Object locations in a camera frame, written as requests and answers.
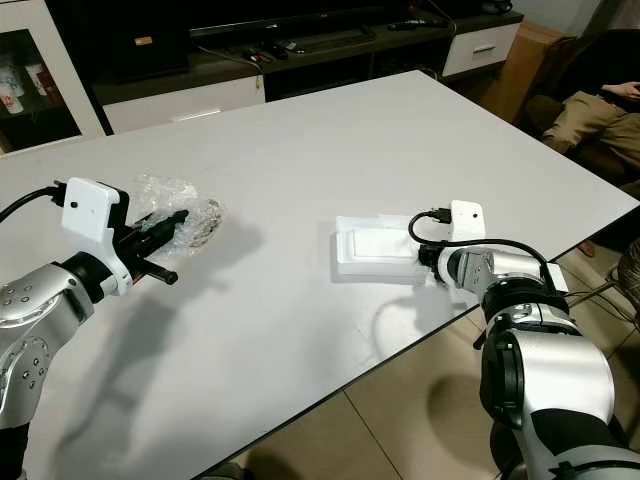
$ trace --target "black cable connector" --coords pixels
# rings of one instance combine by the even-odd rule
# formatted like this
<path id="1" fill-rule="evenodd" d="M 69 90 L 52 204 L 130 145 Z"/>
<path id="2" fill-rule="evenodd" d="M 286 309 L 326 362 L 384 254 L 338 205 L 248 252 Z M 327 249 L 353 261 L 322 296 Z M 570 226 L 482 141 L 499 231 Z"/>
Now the black cable connector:
<path id="1" fill-rule="evenodd" d="M 425 212 L 425 216 L 433 218 L 440 223 L 451 223 L 451 209 L 450 208 L 432 208 L 428 212 Z"/>
<path id="2" fill-rule="evenodd" d="M 60 182 L 59 180 L 54 180 L 53 183 L 56 186 L 50 187 L 55 188 L 55 192 L 51 195 L 51 201 L 59 207 L 64 207 L 64 197 L 67 194 L 67 184 Z"/>

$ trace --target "tv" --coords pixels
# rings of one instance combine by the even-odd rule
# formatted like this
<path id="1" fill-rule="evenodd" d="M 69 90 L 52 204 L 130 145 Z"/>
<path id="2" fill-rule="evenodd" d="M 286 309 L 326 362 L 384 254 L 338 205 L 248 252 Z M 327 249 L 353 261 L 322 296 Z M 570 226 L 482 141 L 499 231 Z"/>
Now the tv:
<path id="1" fill-rule="evenodd" d="M 391 12 L 406 12 L 408 5 L 408 0 L 191 0 L 183 14 L 191 37 L 196 38 L 239 30 L 277 30 L 296 23 L 366 22 Z"/>

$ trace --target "glass cabinet door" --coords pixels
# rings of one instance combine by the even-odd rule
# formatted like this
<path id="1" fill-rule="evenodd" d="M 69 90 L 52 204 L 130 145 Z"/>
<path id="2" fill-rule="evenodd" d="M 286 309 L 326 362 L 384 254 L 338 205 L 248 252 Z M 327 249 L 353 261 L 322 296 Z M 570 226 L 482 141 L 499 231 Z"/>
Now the glass cabinet door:
<path id="1" fill-rule="evenodd" d="M 0 152 L 80 134 L 29 30 L 0 32 Z"/>

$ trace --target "drawer handle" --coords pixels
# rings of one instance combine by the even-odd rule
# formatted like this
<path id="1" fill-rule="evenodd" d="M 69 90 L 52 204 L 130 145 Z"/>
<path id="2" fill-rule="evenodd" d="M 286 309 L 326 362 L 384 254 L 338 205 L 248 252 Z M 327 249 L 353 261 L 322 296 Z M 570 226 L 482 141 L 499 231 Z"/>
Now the drawer handle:
<path id="1" fill-rule="evenodd" d="M 177 117 L 173 117 L 171 121 L 182 122 L 184 120 L 191 120 L 192 118 L 208 117 L 209 115 L 215 115 L 216 113 L 220 113 L 220 112 L 222 112 L 221 109 L 214 108 L 213 110 L 207 110 L 206 112 L 190 113 L 188 115 L 179 115 Z"/>
<path id="2" fill-rule="evenodd" d="M 479 47 L 473 49 L 473 53 L 489 52 L 495 48 L 495 45 L 480 45 Z"/>

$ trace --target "tile floor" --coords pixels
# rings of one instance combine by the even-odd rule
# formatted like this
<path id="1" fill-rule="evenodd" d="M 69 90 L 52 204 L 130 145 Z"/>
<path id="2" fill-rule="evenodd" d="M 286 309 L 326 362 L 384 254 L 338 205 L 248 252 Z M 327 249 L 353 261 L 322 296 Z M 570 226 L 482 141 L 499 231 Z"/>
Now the tile floor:
<path id="1" fill-rule="evenodd" d="M 603 282 L 619 255 L 597 248 L 561 264 L 572 291 Z M 619 295 L 608 298 L 623 311 Z M 640 447 L 640 334 L 604 301 L 572 310 L 579 326 L 608 356 L 616 414 Z M 362 378 L 267 438 L 237 461 L 256 480 L 484 480 L 498 470 L 489 451 L 491 420 L 478 399 L 481 332 L 476 310 Z"/>

